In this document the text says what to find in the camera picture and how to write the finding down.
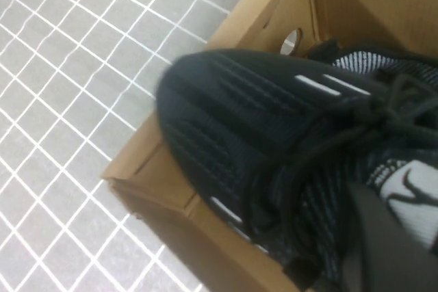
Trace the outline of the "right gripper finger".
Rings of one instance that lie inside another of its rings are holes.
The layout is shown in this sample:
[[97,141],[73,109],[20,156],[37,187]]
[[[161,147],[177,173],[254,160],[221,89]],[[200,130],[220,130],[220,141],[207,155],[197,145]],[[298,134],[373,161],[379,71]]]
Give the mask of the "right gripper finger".
[[348,186],[345,291],[436,291],[437,257],[406,234],[367,187]]

